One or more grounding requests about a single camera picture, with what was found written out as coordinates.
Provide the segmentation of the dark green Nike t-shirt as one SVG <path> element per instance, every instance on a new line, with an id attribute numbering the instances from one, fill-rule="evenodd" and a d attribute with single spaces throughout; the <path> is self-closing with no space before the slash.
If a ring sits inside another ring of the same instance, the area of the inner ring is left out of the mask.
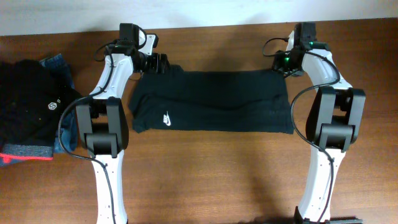
<path id="1" fill-rule="evenodd" d="M 292 134 L 283 76 L 273 70 L 145 73 L 129 103 L 132 128 Z"/>

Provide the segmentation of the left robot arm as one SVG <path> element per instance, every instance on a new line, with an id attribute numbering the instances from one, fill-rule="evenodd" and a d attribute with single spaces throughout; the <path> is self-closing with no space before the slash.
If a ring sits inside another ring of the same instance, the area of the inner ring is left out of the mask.
<path id="1" fill-rule="evenodd" d="M 129 128 L 121 98 L 133 73 L 164 73 L 167 56 L 153 51 L 158 36 L 122 23 L 119 37 L 104 46 L 104 68 L 85 100 L 76 104 L 81 145 L 88 151 L 96 178 L 97 223 L 127 223 L 122 166 Z"/>

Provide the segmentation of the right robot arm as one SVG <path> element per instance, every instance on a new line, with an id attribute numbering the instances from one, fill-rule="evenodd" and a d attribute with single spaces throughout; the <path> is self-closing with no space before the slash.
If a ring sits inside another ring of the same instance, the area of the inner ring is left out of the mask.
<path id="1" fill-rule="evenodd" d="M 285 76 L 306 73 L 315 90 L 305 133 L 299 136 L 311 146 L 310 167 L 304 195 L 295 208 L 294 223 L 361 223 L 358 218 L 332 219 L 331 196 L 338 169 L 358 138 L 366 94 L 353 88 L 337 69 L 327 43 L 316 38 L 313 22 L 301 22 L 285 38 L 285 51 L 275 53 L 272 68 Z"/>

